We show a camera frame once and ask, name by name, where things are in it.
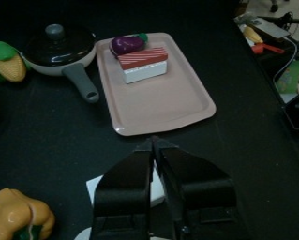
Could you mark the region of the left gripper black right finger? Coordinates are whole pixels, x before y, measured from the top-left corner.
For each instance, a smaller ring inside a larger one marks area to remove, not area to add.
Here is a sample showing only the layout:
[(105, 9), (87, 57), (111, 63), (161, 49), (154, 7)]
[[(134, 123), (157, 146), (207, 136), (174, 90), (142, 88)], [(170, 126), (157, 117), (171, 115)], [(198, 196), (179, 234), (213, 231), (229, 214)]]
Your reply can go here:
[(209, 160), (153, 137), (170, 210), (173, 240), (251, 240), (227, 173)]

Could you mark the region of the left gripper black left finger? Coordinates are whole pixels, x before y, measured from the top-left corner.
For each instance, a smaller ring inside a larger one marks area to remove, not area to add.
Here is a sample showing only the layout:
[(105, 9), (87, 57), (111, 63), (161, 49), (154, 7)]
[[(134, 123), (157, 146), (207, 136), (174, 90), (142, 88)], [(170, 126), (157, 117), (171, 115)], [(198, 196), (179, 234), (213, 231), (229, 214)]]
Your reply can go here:
[(105, 173), (94, 194), (90, 240), (150, 240), (151, 142)]

